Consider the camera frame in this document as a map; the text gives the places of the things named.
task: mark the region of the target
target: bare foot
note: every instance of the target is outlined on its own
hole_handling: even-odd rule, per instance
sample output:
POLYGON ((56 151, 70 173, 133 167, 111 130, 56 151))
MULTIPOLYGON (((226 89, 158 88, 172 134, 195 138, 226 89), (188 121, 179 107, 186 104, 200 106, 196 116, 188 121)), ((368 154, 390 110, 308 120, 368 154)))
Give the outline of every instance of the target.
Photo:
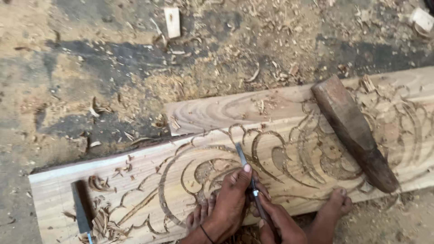
POLYGON ((309 244, 333 244, 339 219, 352 209, 351 198, 345 188, 337 188, 321 207, 312 224, 305 230, 309 244))
POLYGON ((216 197, 211 194, 210 199, 205 199, 204 202, 199 204, 194 211, 187 216, 187 219, 185 220, 187 235, 196 229, 197 226, 203 224, 208 219, 208 216, 211 216, 215 205, 216 197))

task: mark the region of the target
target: dirt floor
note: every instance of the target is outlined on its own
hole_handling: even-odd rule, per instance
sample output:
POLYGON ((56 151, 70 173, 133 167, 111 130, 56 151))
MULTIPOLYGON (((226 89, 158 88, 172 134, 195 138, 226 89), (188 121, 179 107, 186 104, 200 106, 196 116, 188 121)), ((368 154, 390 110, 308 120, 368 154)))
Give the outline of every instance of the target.
MULTIPOLYGON (((0 242, 41 243, 27 175, 170 136, 168 102, 434 65, 417 0, 2 0, 0 242), (163 7, 181 9, 165 46, 163 7), (247 82, 259 66, 260 73, 247 82), (95 118, 89 107, 100 111, 95 118), (84 132, 102 145, 80 151, 84 132)), ((335 243, 432 243, 434 191, 356 205, 335 243)), ((312 215, 297 219, 309 221, 312 215)))

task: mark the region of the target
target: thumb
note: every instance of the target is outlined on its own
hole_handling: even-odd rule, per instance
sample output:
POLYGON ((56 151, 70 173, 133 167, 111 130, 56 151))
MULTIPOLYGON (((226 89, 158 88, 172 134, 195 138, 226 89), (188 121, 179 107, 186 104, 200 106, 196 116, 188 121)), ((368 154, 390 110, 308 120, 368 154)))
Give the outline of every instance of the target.
POLYGON ((261 244, 276 244, 274 242, 273 231, 271 230, 268 223, 263 219, 259 221, 259 234, 260 234, 261 244))
POLYGON ((250 181, 252 180, 252 166, 249 164, 245 164, 243 170, 240 170, 237 177, 237 182, 235 187, 240 191, 245 192, 247 187, 250 185, 250 181))

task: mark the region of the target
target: carving chisel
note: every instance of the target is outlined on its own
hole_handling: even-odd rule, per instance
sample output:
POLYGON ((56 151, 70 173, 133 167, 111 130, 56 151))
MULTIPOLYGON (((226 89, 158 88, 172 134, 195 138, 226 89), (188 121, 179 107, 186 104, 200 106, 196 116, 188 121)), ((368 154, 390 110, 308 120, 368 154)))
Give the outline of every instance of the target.
POLYGON ((90 207, 90 201, 87 196, 86 187, 82 180, 71 183, 72 196, 74 197, 74 203, 76 206, 76 219, 79 225, 79 232, 87 233, 89 244, 92 243, 92 236, 90 231, 92 230, 92 209, 90 207))
MULTIPOLYGON (((241 164, 246 165, 247 160, 246 160, 246 156, 244 155, 243 149, 241 148, 241 144, 239 142, 235 143, 235 147, 237 148, 237 152, 238 155, 240 156, 241 159, 241 164)), ((255 185, 255 180, 252 177, 252 181, 250 182, 250 186, 252 187, 252 194, 253 194, 253 198, 255 199, 256 202, 256 208, 258 209, 259 215, 261 216, 261 219, 267 221, 268 225, 271 228, 271 231, 273 231, 274 234, 274 241, 276 243, 281 243, 281 239, 279 237, 279 234, 277 233, 277 229, 274 226, 273 221, 271 220, 270 215, 264 210, 264 208, 262 208, 261 202, 259 200, 258 194, 259 194, 259 190, 258 188, 256 188, 255 185)))

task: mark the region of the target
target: wood carving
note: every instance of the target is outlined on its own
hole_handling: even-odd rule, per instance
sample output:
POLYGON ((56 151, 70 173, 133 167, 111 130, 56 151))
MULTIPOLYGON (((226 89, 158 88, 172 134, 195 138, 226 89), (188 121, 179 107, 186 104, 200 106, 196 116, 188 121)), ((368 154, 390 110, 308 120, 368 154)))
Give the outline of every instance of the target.
MULTIPOLYGON (((367 94, 357 83, 347 88, 401 184, 395 194, 434 185, 434 85, 430 77, 414 74, 400 74, 399 79, 389 76, 381 82, 371 77, 378 92, 367 94), (425 92, 420 92, 420 86, 426 87, 425 92)), ((248 162, 269 188, 273 202, 290 214, 319 209, 336 186, 346 187, 355 202, 384 196, 376 189, 360 190, 365 175, 311 99, 310 86, 291 89, 296 99, 287 100, 286 109, 301 111, 303 116, 289 112, 288 118, 272 120, 265 127, 234 124, 29 176, 43 243, 56 239, 79 243, 76 223, 62 212, 74 213, 69 184, 91 175, 108 177, 110 187, 117 188, 117 192, 90 194, 103 199, 110 222, 128 232, 124 243, 161 243, 183 237, 187 214, 219 190, 226 174, 241 166, 235 142, 242 142, 248 162), (132 169, 123 177, 111 178, 113 170, 126 162, 132 169)), ((257 221, 249 213, 244 224, 257 221)), ((96 230, 93 234, 98 243, 110 242, 96 230)))

